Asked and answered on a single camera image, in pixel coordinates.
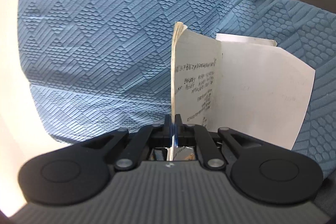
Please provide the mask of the white sheet of paper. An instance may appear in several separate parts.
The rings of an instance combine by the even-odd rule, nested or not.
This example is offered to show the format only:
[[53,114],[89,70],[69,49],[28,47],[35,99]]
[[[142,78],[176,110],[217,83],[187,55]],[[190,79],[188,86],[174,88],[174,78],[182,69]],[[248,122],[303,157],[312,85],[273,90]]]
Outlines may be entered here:
[[207,128],[228,127],[292,149],[310,101],[315,70],[275,40],[217,34],[220,65]]

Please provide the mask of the blue textured sofa cover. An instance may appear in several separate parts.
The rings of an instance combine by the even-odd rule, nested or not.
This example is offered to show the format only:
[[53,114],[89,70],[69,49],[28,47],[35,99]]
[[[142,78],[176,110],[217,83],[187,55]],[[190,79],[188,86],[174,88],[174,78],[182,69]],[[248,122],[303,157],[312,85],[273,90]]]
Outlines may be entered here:
[[298,0],[19,0],[18,48],[35,106],[55,140],[170,112],[174,23],[199,34],[274,39],[315,70],[293,150],[335,170],[335,14]]

